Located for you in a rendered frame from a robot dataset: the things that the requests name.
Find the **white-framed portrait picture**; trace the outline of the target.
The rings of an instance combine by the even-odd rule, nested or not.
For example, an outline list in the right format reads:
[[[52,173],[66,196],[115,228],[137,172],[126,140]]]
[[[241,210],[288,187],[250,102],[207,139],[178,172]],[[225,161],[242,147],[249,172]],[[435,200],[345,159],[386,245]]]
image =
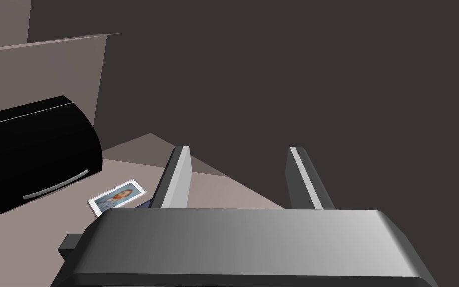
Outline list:
[[[89,199],[87,204],[95,216],[99,217],[106,210],[122,207],[147,193],[134,179],[131,179]]]

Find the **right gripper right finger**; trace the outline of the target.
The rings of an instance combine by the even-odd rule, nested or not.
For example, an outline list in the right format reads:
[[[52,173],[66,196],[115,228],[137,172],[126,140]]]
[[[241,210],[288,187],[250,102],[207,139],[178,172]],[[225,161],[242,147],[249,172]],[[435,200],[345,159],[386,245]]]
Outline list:
[[[285,177],[292,209],[335,208],[304,148],[288,149]]]

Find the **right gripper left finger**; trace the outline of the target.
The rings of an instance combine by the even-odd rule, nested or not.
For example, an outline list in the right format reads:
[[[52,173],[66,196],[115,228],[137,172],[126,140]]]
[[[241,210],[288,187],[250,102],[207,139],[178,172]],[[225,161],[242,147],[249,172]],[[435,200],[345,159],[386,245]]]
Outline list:
[[[176,146],[156,188],[151,208],[186,208],[192,178],[190,148]]]

